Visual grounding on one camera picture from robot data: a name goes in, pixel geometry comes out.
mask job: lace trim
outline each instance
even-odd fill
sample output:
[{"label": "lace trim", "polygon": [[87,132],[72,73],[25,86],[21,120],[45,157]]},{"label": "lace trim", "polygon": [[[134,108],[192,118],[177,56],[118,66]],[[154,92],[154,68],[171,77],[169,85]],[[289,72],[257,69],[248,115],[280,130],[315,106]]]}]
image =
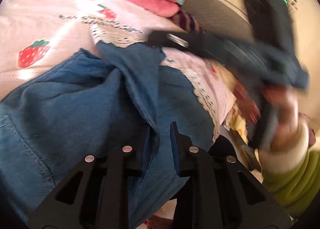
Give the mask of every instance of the lace trim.
[{"label": "lace trim", "polygon": [[171,60],[171,59],[165,59],[163,62],[161,62],[161,65],[166,65],[166,66],[179,69],[181,73],[184,74],[185,77],[190,81],[190,83],[193,86],[193,93],[197,96],[198,102],[202,104],[203,109],[208,111],[212,119],[212,122],[214,124],[212,141],[215,142],[215,140],[220,135],[220,125],[217,122],[217,118],[216,118],[217,116],[217,111],[215,109],[216,104],[212,102],[212,99],[206,92],[205,85],[202,82],[201,78],[199,77],[198,73],[192,69],[181,67],[179,64],[177,64],[174,60]]},{"label": "lace trim", "polygon": [[93,41],[95,44],[97,44],[101,40],[104,43],[112,43],[117,47],[125,48],[137,42],[145,42],[143,38],[126,36],[120,33],[102,30],[97,25],[93,25],[91,29]]}]

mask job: denim pocket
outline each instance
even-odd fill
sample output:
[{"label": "denim pocket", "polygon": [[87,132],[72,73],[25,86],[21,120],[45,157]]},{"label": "denim pocket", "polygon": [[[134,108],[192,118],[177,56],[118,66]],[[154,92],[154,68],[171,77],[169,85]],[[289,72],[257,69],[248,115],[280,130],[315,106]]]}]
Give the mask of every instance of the denim pocket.
[{"label": "denim pocket", "polygon": [[25,221],[55,183],[48,167],[15,128],[8,115],[0,118],[0,190]]}]

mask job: gray cushion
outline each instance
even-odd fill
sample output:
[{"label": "gray cushion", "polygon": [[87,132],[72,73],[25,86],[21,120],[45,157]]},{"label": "gray cushion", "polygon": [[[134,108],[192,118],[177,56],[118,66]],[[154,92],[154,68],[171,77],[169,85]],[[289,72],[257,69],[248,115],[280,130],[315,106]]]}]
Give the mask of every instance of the gray cushion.
[{"label": "gray cushion", "polygon": [[206,32],[252,39],[250,24],[219,0],[186,0],[182,9],[193,14]]}]

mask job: green strawberry leaf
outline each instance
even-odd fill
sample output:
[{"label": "green strawberry leaf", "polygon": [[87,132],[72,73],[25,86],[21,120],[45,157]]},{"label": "green strawberry leaf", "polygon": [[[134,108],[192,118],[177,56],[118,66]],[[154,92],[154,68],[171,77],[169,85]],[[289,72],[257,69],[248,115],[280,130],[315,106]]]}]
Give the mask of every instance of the green strawberry leaf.
[{"label": "green strawberry leaf", "polygon": [[103,6],[102,4],[98,4],[98,6],[104,8],[104,9],[108,9],[107,7]]},{"label": "green strawberry leaf", "polygon": [[42,39],[42,40],[36,40],[29,47],[45,46],[45,45],[48,45],[48,44],[49,44],[49,41]]}]

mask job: denim garment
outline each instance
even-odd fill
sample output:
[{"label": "denim garment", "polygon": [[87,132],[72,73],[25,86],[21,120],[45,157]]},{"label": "denim garment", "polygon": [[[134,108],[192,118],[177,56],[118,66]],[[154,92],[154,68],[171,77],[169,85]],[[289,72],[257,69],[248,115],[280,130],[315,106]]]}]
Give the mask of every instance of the denim garment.
[{"label": "denim garment", "polygon": [[84,156],[106,156],[149,125],[147,171],[128,184],[129,223],[136,228],[187,181],[174,170],[170,123],[195,145],[212,145],[209,113],[179,70],[159,66],[160,49],[97,47],[103,59],[80,49],[0,103],[0,190],[25,222]]}]

